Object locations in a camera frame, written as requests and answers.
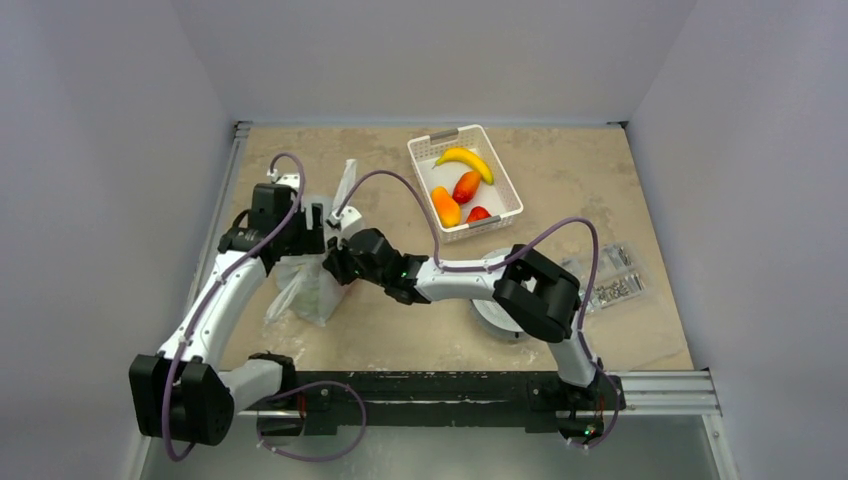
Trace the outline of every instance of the red plastic fruit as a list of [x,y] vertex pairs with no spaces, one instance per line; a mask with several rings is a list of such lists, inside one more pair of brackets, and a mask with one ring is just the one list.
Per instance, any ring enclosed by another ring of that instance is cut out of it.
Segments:
[[480,186],[480,180],[483,177],[475,170],[472,170],[465,175],[459,177],[456,186],[453,187],[453,199],[456,203],[463,205],[474,198],[477,193],[477,187]]
[[492,215],[483,207],[474,207],[471,209],[471,213],[468,214],[468,219],[465,220],[465,223],[476,222],[477,220],[483,220],[484,218],[489,218]]

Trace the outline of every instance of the marble-pattern surface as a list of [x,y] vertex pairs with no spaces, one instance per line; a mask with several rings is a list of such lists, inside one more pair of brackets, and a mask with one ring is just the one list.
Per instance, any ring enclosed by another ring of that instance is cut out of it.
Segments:
[[[347,158],[358,172],[391,169],[417,186],[406,142],[433,128],[253,128],[248,137],[230,217],[249,206],[253,185],[265,181],[268,162],[280,151],[304,161],[307,192],[332,196]],[[510,175],[524,212],[509,228],[442,248],[443,258],[472,259],[496,248],[527,242],[557,220],[588,217],[601,244],[628,241],[649,269],[653,294],[587,318],[596,352],[612,370],[692,368],[680,318],[665,273],[627,139],[621,129],[490,128],[487,133]],[[286,164],[279,164],[286,171]],[[415,200],[389,177],[366,182],[352,204],[368,226],[392,245],[431,254],[432,239]],[[538,249],[553,259],[586,254],[584,227],[568,226]],[[295,358],[303,370],[547,370],[553,359],[542,342],[507,343],[486,334],[460,300],[404,306],[373,285],[355,284],[325,327],[286,314],[266,324],[277,295],[272,278],[250,301],[230,339],[223,368],[264,350]]]

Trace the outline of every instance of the white basket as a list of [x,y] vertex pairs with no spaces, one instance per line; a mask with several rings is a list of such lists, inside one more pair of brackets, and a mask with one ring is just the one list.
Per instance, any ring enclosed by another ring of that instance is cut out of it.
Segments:
[[[407,143],[407,147],[409,147],[409,154],[412,155],[415,175],[427,197],[427,204],[430,205],[430,215],[439,226],[439,238],[442,243],[512,225],[515,216],[524,211],[524,204],[518,198],[509,175],[506,174],[498,154],[492,148],[492,142],[489,141],[486,131],[480,125],[468,125],[414,138]],[[463,223],[456,227],[445,228],[436,214],[430,192],[436,187],[445,187],[448,192],[453,192],[459,177],[468,171],[468,167],[459,162],[449,162],[433,168],[436,160],[451,147],[465,147],[476,153],[489,165],[494,176],[492,185],[480,183],[474,199],[461,205],[462,219],[467,218],[471,209],[476,206],[484,207],[492,216],[471,224]]]

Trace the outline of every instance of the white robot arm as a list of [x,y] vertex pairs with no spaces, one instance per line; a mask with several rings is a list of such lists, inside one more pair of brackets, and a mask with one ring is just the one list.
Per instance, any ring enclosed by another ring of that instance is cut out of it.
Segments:
[[[242,260],[245,252],[280,223],[294,201],[298,176],[275,176],[273,180],[275,183],[256,186],[251,209],[239,215],[222,237],[212,276],[199,298],[215,287],[222,272],[237,261],[242,263],[205,305],[198,301],[192,307],[156,355],[138,355],[133,362],[130,383],[143,434],[162,436],[163,385],[172,362],[179,362],[178,381],[168,412],[170,434],[175,440],[217,445],[235,414],[296,386],[292,360],[272,353],[253,355],[231,372],[217,372],[223,350],[247,302],[279,258],[290,255],[327,253],[324,268],[339,283],[363,279],[383,287],[387,295],[405,304],[450,298],[496,301],[528,334],[548,342],[562,382],[585,388],[596,381],[596,358],[586,356],[574,332],[579,282],[535,250],[497,269],[446,271],[445,266],[494,265],[503,257],[437,265],[427,256],[402,255],[394,250],[379,230],[364,228],[361,215],[352,207],[345,207],[336,216],[335,212],[325,215],[320,205],[307,205],[301,206],[281,233],[255,257]],[[248,225],[241,227],[245,216]],[[531,278],[535,280],[533,291],[526,287]],[[197,309],[202,309],[202,313],[193,335],[187,336]],[[185,347],[176,358],[181,341]]]

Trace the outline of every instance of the yellow banana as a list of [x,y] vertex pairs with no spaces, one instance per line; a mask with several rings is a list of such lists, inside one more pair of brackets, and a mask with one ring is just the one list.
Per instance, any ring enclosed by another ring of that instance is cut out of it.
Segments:
[[435,166],[438,167],[439,165],[447,162],[462,162],[468,165],[472,169],[477,170],[477,173],[483,177],[483,181],[489,185],[495,181],[495,178],[492,176],[492,170],[488,165],[486,165],[486,162],[467,148],[452,147],[445,150],[445,153],[442,154],[441,158],[436,160]]

